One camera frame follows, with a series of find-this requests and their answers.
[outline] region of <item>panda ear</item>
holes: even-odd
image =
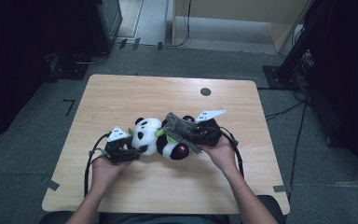
[[[141,122],[142,120],[144,120],[144,118],[138,118],[136,121],[135,121],[135,125],[137,125],[139,122]]]

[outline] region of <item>wooden table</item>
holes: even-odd
[[[200,93],[211,91],[209,96]],[[217,123],[240,142],[245,179],[255,194],[272,195],[289,212],[282,177],[257,89],[252,81],[179,77],[94,75],[81,99],[48,189],[46,211],[76,210],[83,199],[88,153],[115,126],[134,127],[140,118],[164,119],[169,112],[196,117],[202,110],[225,109]],[[206,153],[183,161],[159,154],[142,156],[121,174],[99,211],[170,214],[238,214],[230,187]]]

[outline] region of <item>panda head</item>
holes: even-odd
[[[142,153],[146,156],[156,153],[156,131],[161,128],[161,125],[162,122],[159,119],[137,119],[133,131],[132,146],[135,148],[147,146],[147,151]]]

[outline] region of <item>gray carpet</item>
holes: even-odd
[[[89,67],[84,80],[45,83],[0,135],[0,223],[38,223],[41,204],[77,106],[92,74],[203,77],[252,80],[268,86],[262,65],[280,65],[283,56],[199,49],[115,47]],[[266,115],[298,103],[292,91],[259,91]],[[66,114],[70,102],[74,108]],[[358,159],[345,148],[325,145],[324,128],[311,105],[268,121],[282,178],[290,193],[287,223],[358,223]],[[232,223],[239,223],[233,216]]]

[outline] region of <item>person's left hand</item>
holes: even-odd
[[[130,165],[132,161],[113,164],[106,157],[101,157],[92,163],[92,183],[90,190],[97,190],[104,194],[115,182],[121,171]]]

